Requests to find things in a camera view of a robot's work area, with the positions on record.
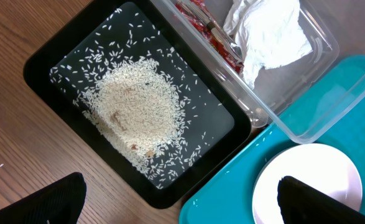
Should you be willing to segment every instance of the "crumpled white tissue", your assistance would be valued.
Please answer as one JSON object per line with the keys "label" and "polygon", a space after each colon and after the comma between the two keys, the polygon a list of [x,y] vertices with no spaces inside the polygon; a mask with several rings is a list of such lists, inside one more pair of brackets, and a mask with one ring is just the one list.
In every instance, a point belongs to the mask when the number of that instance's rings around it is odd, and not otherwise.
{"label": "crumpled white tissue", "polygon": [[234,0],[224,29],[242,50],[243,78],[253,89],[262,67],[288,65],[312,52],[312,47],[298,24],[299,0],[258,0],[247,6],[251,2]]}

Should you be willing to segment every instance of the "plastic bin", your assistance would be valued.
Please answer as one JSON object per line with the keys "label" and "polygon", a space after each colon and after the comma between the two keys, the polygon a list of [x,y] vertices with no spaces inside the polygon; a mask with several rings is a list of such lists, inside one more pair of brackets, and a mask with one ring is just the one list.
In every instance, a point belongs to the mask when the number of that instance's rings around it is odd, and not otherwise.
{"label": "plastic bin", "polygon": [[[169,22],[234,96],[250,116],[254,127],[269,123],[269,116],[291,140],[305,144],[316,141],[365,97],[363,72],[350,86],[342,86],[339,82],[331,86],[317,86],[320,89],[323,87],[323,91],[314,96],[319,100],[312,104],[310,110],[315,113],[308,114],[312,119],[303,123],[301,128],[292,129],[300,122],[300,117],[284,114],[292,104],[299,107],[302,101],[298,99],[344,58],[365,55],[365,1],[300,2],[299,23],[312,44],[313,52],[285,67],[261,70],[253,90],[178,12],[174,2],[162,0],[154,1],[154,4],[165,17],[176,18]],[[222,25],[232,0],[207,0],[205,3]],[[333,95],[332,101],[328,97],[330,95]],[[328,110],[317,110],[320,106],[324,107],[325,103],[328,104]]]}

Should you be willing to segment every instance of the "white rice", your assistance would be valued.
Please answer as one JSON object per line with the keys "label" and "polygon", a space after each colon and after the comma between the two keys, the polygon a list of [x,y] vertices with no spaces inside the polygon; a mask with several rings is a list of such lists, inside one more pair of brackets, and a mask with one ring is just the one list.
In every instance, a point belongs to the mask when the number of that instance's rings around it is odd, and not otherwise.
{"label": "white rice", "polygon": [[143,174],[148,160],[179,145],[185,128],[177,86],[156,72],[158,65],[123,61],[83,95],[89,106],[83,114]]}

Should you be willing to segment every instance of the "teal tray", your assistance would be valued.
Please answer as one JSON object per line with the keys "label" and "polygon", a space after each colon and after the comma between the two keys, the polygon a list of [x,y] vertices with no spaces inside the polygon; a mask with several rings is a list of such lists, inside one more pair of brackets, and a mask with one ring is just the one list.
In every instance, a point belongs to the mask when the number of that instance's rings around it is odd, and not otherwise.
{"label": "teal tray", "polygon": [[[311,95],[313,89],[317,92],[326,91],[320,85],[329,88],[330,83],[342,73],[349,83],[350,77],[362,76],[361,71],[365,72],[365,56],[347,58],[299,100],[307,99],[317,103],[317,99]],[[302,106],[291,108],[294,111],[286,111],[285,114],[311,113]],[[354,162],[363,185],[360,212],[365,215],[365,98],[317,142],[343,151]],[[293,146],[296,144],[275,124],[271,124],[185,203],[180,213],[180,223],[254,223],[251,202],[259,172],[269,159]]]}

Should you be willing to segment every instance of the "brown wooden surface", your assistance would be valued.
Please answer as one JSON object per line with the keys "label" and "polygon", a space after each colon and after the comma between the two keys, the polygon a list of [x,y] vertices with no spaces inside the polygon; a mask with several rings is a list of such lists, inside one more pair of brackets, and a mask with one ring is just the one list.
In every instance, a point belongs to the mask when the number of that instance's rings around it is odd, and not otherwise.
{"label": "brown wooden surface", "polygon": [[181,203],[148,206],[24,83],[24,62],[90,0],[0,0],[0,209],[72,173],[80,223],[177,223]]}

